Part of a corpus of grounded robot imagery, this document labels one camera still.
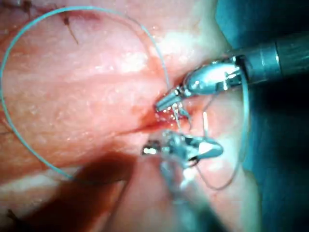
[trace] dark background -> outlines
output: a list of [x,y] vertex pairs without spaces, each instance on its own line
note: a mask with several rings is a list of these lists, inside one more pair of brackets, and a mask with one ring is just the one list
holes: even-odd
[[[217,21],[233,48],[255,45],[309,30],[309,0],[219,0]],[[244,166],[257,179],[267,232],[309,232],[308,93],[309,75],[250,89]]]

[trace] surgical instrument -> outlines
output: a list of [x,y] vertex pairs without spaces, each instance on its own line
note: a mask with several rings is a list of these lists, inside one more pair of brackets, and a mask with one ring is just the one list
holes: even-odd
[[175,213],[175,231],[225,231],[195,182],[194,175],[188,173],[192,171],[190,167],[199,160],[217,157],[222,153],[223,147],[215,140],[171,130],[152,134],[143,147],[144,156],[156,155],[161,159],[161,174]]
[[242,84],[276,82],[309,73],[309,32],[289,35],[252,48],[227,52],[223,58],[202,65],[157,102],[157,111],[195,95],[209,95]]

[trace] silver metal jaw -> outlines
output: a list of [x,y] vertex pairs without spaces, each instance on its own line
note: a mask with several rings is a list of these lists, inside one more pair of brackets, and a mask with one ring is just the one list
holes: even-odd
[[188,168],[201,159],[220,156],[223,151],[223,147],[213,139],[163,130],[149,138],[142,154],[161,153],[165,156],[175,156],[183,163],[184,168]]
[[241,85],[242,67],[239,57],[213,61],[188,73],[183,82],[171,89],[155,107],[163,111],[169,106],[196,95],[210,95]]

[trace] metal instrument tip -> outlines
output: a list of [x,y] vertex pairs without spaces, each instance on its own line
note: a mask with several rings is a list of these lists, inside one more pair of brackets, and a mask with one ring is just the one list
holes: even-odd
[[167,94],[155,104],[156,111],[164,111],[173,104],[181,102],[183,100],[183,95],[181,92],[182,91],[180,86],[177,86],[167,92]]

